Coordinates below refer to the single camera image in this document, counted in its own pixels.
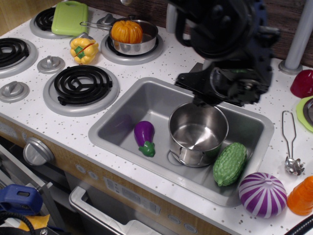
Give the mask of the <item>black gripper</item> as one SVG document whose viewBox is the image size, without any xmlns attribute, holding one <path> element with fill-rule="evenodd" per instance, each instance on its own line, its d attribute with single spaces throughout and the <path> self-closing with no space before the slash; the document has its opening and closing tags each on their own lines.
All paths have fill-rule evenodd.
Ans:
<svg viewBox="0 0 313 235">
<path fill-rule="evenodd" d="M 192 91 L 193 103 L 198 107 L 221 102 L 244 106 L 259 102 L 268 91 L 271 78 L 270 64 L 214 62 L 205 70 L 180 74 L 175 85 Z"/>
</svg>

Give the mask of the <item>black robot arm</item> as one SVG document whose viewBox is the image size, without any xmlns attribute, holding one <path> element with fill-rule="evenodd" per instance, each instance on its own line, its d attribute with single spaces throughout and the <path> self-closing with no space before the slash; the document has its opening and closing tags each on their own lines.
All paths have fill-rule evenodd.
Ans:
<svg viewBox="0 0 313 235">
<path fill-rule="evenodd" d="M 261 0 L 171 0 L 176 39 L 209 61 L 182 73 L 176 85 L 194 94 L 194 104 L 257 103 L 271 85 L 272 46 L 280 30 L 267 24 Z"/>
</svg>

